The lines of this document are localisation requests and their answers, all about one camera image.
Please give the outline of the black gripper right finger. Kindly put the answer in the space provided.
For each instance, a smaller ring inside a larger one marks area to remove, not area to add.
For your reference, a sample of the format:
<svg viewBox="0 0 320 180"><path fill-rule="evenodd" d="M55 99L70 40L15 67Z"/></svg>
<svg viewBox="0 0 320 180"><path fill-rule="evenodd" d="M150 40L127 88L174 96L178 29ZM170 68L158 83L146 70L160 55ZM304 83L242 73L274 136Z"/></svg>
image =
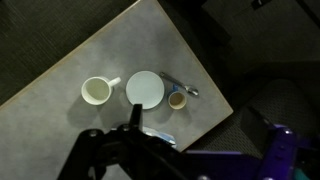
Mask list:
<svg viewBox="0 0 320 180"><path fill-rule="evenodd" d="M243 110L240 128L260 152L268 149L276 132L276 126L253 107Z"/></svg>

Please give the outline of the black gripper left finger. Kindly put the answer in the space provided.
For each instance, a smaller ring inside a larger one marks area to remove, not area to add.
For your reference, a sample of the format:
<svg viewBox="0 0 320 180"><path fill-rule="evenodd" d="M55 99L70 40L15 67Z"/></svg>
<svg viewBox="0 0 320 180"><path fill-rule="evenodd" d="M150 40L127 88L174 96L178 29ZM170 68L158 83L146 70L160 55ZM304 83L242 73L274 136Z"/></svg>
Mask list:
<svg viewBox="0 0 320 180"><path fill-rule="evenodd" d="M131 129L141 129L142 118L143 118L142 105L135 104L132 109L132 113L129 121L129 127Z"/></svg>

